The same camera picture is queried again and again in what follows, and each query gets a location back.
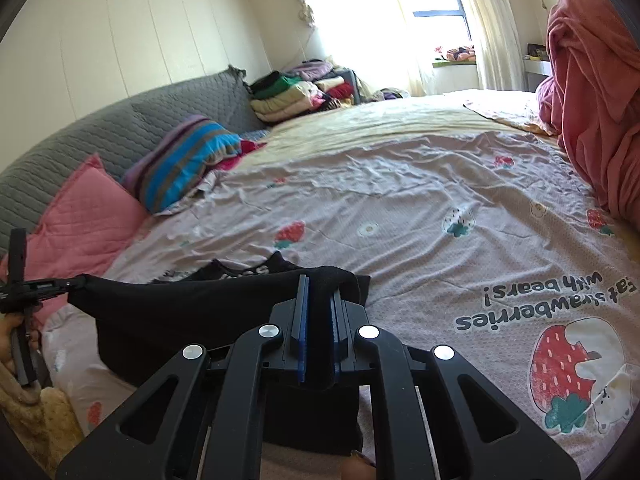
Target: draped pink blanket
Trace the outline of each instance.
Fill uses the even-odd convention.
[[[549,16],[553,76],[540,118],[600,206],[640,229],[640,50],[609,0],[560,0]]]

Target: triangular cutout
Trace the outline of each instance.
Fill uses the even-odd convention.
[[[178,378],[169,377],[144,404],[127,417],[121,424],[120,431],[143,444],[153,444],[177,385]]]
[[[470,376],[460,375],[458,384],[483,442],[488,444],[516,431],[517,421]]]

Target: hand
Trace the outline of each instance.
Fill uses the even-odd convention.
[[[342,480],[376,480],[376,468],[367,458],[352,452],[351,456],[342,462],[340,478]]]
[[[15,374],[14,358],[11,355],[11,330],[17,328],[24,321],[22,314],[7,314],[0,319],[0,363],[12,374]],[[38,349],[38,331],[31,330],[29,334],[29,346]]]

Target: window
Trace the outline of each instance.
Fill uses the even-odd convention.
[[[418,40],[429,52],[439,46],[447,50],[470,43],[471,34],[461,0],[409,0],[409,4]]]

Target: bed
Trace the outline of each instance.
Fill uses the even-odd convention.
[[[605,458],[629,441],[620,437],[640,398],[639,240],[598,209],[553,139],[480,116],[464,106],[474,99],[396,100],[281,124],[203,198],[145,224],[104,276],[147,283],[214,258],[244,269],[275,251],[304,267],[368,274],[373,324],[418,348],[452,345],[574,457],[583,478],[600,478]],[[88,154],[98,151],[120,178],[188,114],[236,132],[263,127],[247,101],[242,73],[229,69],[51,137],[0,174],[0,245],[11,226],[36,225]],[[33,179],[34,167],[43,178]],[[97,406],[99,422],[133,391],[100,361],[94,320],[75,307],[49,317],[43,345],[85,433]],[[366,390],[359,417],[372,456]],[[336,478],[339,462],[265,445],[261,477]]]

